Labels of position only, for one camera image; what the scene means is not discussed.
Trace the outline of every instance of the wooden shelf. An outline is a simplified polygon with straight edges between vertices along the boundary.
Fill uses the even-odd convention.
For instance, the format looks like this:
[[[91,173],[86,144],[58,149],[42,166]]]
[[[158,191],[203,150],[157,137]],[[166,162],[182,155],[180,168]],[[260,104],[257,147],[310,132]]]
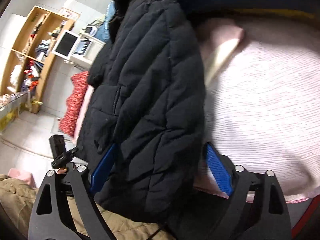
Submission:
[[[32,30],[39,24],[39,22],[43,20],[46,14],[47,16],[43,21],[40,29],[38,30],[38,33],[34,36],[30,43],[30,46],[26,50],[26,46],[29,42]],[[3,72],[0,86],[0,95],[12,94],[20,91],[22,83],[25,80],[24,71],[29,64],[29,60],[32,59],[43,64],[43,68],[39,76],[39,84],[36,87],[36,94],[33,97],[34,101],[41,102],[56,56],[53,53],[49,52],[48,56],[45,58],[45,61],[39,61],[36,59],[35,49],[39,46],[42,40],[51,38],[48,32],[52,32],[57,27],[60,27],[63,20],[66,20],[67,22],[64,25],[60,35],[64,30],[71,30],[74,25],[74,21],[38,6],[35,6],[33,8],[33,10],[27,17],[25,24],[21,28],[15,43],[12,46],[7,64]],[[15,65],[21,65],[22,67],[18,76],[17,84],[16,86],[13,86],[10,83],[10,76],[12,71],[14,70]],[[39,104],[32,105],[32,112],[36,114],[39,111],[39,107]]]

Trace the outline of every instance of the silver screw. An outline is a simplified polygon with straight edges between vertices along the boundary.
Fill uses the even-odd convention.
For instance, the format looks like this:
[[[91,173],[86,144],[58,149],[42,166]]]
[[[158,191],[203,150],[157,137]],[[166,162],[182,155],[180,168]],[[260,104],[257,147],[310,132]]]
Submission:
[[[80,165],[80,166],[77,168],[77,170],[78,170],[79,172],[83,172],[83,171],[85,171],[86,168],[87,168],[87,167],[86,167],[85,165]]]
[[[237,166],[235,167],[235,169],[236,169],[236,171],[239,171],[239,172],[244,171],[244,167],[241,166],[241,165],[237,165]]]
[[[51,177],[54,173],[55,173],[55,171],[50,170],[50,171],[47,172],[47,176],[48,176],[48,177]]]
[[[272,170],[267,170],[267,175],[273,177],[275,173]]]

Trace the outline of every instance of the white floor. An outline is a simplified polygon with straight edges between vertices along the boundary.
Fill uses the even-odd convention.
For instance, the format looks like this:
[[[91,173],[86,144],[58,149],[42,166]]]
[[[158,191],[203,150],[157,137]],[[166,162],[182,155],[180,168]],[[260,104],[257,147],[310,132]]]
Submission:
[[[8,174],[11,168],[25,170],[33,174],[39,187],[46,172],[52,169],[49,137],[57,134],[55,120],[57,117],[46,112],[24,111],[10,123],[0,140],[0,174]],[[66,140],[66,149],[73,147]]]

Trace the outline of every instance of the beige jacket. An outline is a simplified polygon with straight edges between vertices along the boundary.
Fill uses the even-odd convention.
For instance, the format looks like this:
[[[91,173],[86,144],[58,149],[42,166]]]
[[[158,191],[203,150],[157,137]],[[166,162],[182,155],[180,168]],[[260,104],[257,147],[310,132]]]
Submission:
[[[28,237],[29,219],[36,193],[37,190],[32,189],[25,182],[12,179],[7,175],[0,175],[0,202],[9,218],[25,237]],[[77,231],[87,235],[74,198],[68,197],[68,203]],[[146,240],[159,229],[157,224],[134,222],[97,206],[118,240]],[[175,240],[163,230],[152,239]]]

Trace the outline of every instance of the black quilted jacket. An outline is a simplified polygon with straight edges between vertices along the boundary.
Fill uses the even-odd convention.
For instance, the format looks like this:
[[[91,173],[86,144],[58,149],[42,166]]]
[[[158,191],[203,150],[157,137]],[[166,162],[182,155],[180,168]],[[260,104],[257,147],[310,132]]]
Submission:
[[[92,161],[112,143],[116,163],[95,201],[157,222],[192,190],[204,131],[203,63],[175,0],[114,0],[113,40],[95,60],[95,88],[78,139]]]

